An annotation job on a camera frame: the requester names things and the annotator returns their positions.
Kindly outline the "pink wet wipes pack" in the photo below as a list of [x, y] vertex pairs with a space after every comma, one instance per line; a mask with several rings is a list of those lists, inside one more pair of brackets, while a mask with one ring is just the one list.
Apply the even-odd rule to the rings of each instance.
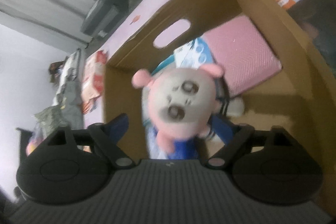
[[96, 99], [99, 98], [104, 91], [107, 57], [106, 52], [97, 51], [86, 60], [81, 91], [83, 114], [91, 112]]

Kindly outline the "black box by curtain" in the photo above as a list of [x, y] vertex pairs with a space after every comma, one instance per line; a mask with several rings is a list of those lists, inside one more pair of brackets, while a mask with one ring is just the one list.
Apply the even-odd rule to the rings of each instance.
[[104, 38], [127, 12], [128, 0], [96, 0], [88, 11], [80, 31], [93, 38]]

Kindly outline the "pink white plush doll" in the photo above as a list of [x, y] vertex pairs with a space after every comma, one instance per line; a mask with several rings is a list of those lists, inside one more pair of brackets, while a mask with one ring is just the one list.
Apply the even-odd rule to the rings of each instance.
[[204, 137], [210, 130], [212, 114], [225, 110], [231, 117], [244, 113], [244, 102], [234, 98], [227, 103], [217, 98], [216, 83], [224, 75], [217, 64], [203, 64], [198, 69], [171, 68], [159, 76], [140, 69], [132, 77], [134, 88], [146, 88], [147, 113], [157, 129], [157, 145], [165, 153], [175, 151], [175, 141]]

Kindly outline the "pink notebook pouch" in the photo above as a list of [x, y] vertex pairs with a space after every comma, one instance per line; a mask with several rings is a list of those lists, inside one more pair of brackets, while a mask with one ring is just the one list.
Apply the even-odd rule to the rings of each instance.
[[215, 62], [224, 68], [224, 79], [231, 97], [259, 85], [282, 70], [271, 50], [248, 16], [240, 15], [205, 32]]

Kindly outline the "dark grey yellow-print quilt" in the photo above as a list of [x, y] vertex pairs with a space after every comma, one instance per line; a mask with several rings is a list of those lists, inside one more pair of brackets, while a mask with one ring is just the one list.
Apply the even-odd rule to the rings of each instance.
[[60, 74], [59, 86], [52, 101], [53, 106], [59, 106], [63, 123], [72, 129], [84, 128], [82, 98], [81, 98], [81, 49], [77, 49], [65, 60]]

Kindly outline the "green floral pillow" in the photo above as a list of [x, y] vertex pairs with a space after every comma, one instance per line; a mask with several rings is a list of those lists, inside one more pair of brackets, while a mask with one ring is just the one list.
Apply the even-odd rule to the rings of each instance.
[[68, 125], [59, 105], [47, 107], [41, 112], [34, 114], [34, 117], [45, 131], [54, 131], [59, 127]]

